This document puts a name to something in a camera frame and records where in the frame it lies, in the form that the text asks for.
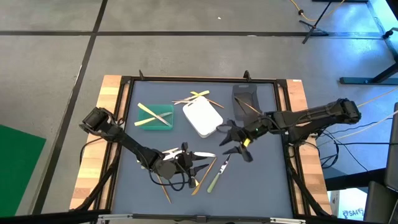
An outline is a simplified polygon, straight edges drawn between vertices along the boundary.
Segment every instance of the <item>green tray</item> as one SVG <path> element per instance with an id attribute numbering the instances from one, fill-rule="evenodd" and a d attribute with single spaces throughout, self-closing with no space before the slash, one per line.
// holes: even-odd
<path id="1" fill-rule="evenodd" d="M 145 105 L 148 109 L 154 112 L 157 115 L 171 112 L 172 114 L 164 116 L 167 122 L 171 124 L 171 126 L 167 126 L 165 123 L 155 119 L 153 121 L 149 121 L 146 124 L 140 125 L 139 127 L 143 130 L 171 130 L 173 128 L 173 120 L 174 120 L 174 106 L 173 105 Z M 142 121 L 143 119 L 153 118 L 152 115 L 143 111 L 139 108 L 138 111 L 138 121 Z"/>

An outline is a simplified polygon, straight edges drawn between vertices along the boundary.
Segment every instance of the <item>green handle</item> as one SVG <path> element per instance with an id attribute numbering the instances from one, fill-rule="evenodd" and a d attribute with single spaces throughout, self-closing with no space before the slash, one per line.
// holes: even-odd
<path id="1" fill-rule="evenodd" d="M 219 177 L 220 177 L 220 174 L 217 174 L 216 177 L 214 178 L 214 180 L 211 182 L 210 186 L 207 188 L 207 193 L 211 193 L 211 191 L 213 190 L 214 186 L 216 185 Z"/>

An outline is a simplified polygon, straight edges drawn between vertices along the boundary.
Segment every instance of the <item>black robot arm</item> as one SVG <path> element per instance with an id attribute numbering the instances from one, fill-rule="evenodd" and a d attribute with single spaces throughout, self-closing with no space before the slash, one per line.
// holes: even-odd
<path id="1" fill-rule="evenodd" d="M 195 182 L 192 177 L 199 168 L 203 168 L 200 166 L 191 169 L 192 161 L 205 159 L 205 157 L 196 156 L 195 152 L 187 152 L 187 143 L 183 143 L 181 153 L 171 159 L 165 159 L 165 155 L 156 149 L 141 146 L 124 132 L 123 128 L 116 123 L 113 114 L 104 108 L 94 108 L 80 124 L 80 127 L 87 133 L 100 136 L 108 142 L 120 143 L 136 155 L 143 167 L 167 180 L 171 179 L 174 174 L 188 174 L 190 187 L 194 187 Z"/>
<path id="2" fill-rule="evenodd" d="M 268 132 L 271 134 L 287 133 L 288 143 L 298 144 L 308 138 L 310 134 L 320 134 L 333 124 L 355 124 L 360 119 L 361 113 L 355 102 L 348 99 L 338 99 L 324 106 L 298 112 L 265 112 L 253 118 L 243 128 L 237 127 L 234 121 L 228 120 L 225 126 L 229 126 L 230 129 L 220 146 L 231 141 L 239 142 L 238 147 L 226 151 L 225 154 L 240 153 L 245 161 L 251 162 L 253 158 L 246 147 Z"/>

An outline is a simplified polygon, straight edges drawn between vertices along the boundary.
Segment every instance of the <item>white cable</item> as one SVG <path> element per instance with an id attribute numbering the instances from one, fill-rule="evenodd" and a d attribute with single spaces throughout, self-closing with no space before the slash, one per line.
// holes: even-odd
<path id="1" fill-rule="evenodd" d="M 333 138 L 333 139 L 331 139 L 331 140 L 329 140 L 329 141 L 327 141 L 327 142 L 324 142 L 324 143 L 322 143 L 322 144 L 318 145 L 318 147 L 321 147 L 322 145 L 324 145 L 324 144 L 326 144 L 326 143 L 329 143 L 329 142 L 331 142 L 331 141 L 336 141 L 336 140 L 339 140 L 339 139 L 346 138 L 346 137 L 348 137 L 348 136 L 353 136 L 354 134 L 361 133 L 361 132 L 363 132 L 363 131 L 365 131 L 365 130 L 367 130 L 367 129 L 371 128 L 371 127 L 374 127 L 374 126 L 376 126 L 376 125 L 380 124 L 381 122 L 383 122 L 383 121 L 387 120 L 388 118 L 390 118 L 390 117 L 394 116 L 394 115 L 395 115 L 395 114 L 397 114 L 397 113 L 398 113 L 398 110 L 397 110 L 397 111 L 395 111 L 395 112 L 393 112 L 393 113 L 392 113 L 392 114 L 390 114 L 389 116 L 385 117 L 384 119 L 382 119 L 382 120 L 378 121 L 377 123 L 375 123 L 375 124 L 372 124 L 372 125 L 368 126 L 367 128 L 361 129 L 361 130 L 359 130 L 359 131 L 356 131 L 356 132 L 354 132 L 354 133 L 351 133 L 351 134 L 346 134 L 346 135 L 344 135 L 344 136 L 342 136 L 342 137 Z"/>
<path id="2" fill-rule="evenodd" d="M 361 106 L 363 106 L 363 105 L 366 105 L 366 104 L 368 104 L 368 103 L 370 103 L 370 102 L 372 102 L 372 101 L 374 101 L 374 100 L 377 100 L 378 98 L 380 98 L 380 97 L 382 97 L 382 96 L 386 96 L 386 95 L 388 95 L 388 94 L 390 94 L 390 93 L 392 93 L 393 91 L 396 91 L 396 90 L 398 90 L 398 87 L 395 88 L 395 89 L 392 89 L 392 90 L 388 91 L 387 93 L 381 94 L 380 96 L 377 96 L 377 97 L 375 97 L 375 98 L 373 98 L 373 99 L 371 99 L 371 100 L 368 100 L 368 101 L 366 101 L 365 103 L 362 103 L 362 104 L 358 105 L 358 107 L 361 107 Z"/>

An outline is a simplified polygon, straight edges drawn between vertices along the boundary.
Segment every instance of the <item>gray floor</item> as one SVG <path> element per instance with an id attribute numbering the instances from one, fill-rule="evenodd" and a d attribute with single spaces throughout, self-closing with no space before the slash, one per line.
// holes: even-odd
<path id="1" fill-rule="evenodd" d="M 311 0 L 297 3 L 311 18 L 326 5 Z M 100 4 L 100 0 L 1 1 L 0 30 L 92 30 Z M 385 29 L 398 26 L 384 0 L 372 0 L 372 4 Z M 289 0 L 118 0 L 109 1 L 100 30 L 306 31 L 299 19 Z M 365 4 L 344 3 L 319 27 L 332 32 L 379 32 Z M 394 44 L 397 37 L 392 37 Z M 0 123 L 47 139 L 20 215 L 31 209 L 88 38 L 0 37 Z M 301 41 L 301 37 L 97 37 L 44 212 L 68 209 L 79 151 L 86 141 L 78 124 L 96 104 L 103 75 L 137 75 L 141 69 L 145 75 L 241 77 L 249 70 L 258 78 L 302 79 L 309 106 L 337 98 L 362 103 L 392 89 L 338 83 L 341 76 L 373 77 L 392 65 L 392 54 L 383 40 L 311 38 L 305 45 Z M 398 91 L 363 106 L 361 124 L 391 114 L 396 101 Z M 344 128 L 334 126 L 330 131 Z M 343 142 L 387 141 L 390 128 L 391 122 L 386 121 Z M 367 169 L 386 164 L 387 147 L 349 148 Z M 325 145 L 322 156 L 334 150 L 334 145 Z M 334 170 L 363 171 L 345 149 Z M 326 170 L 325 176 L 335 175 L 334 170 Z"/>

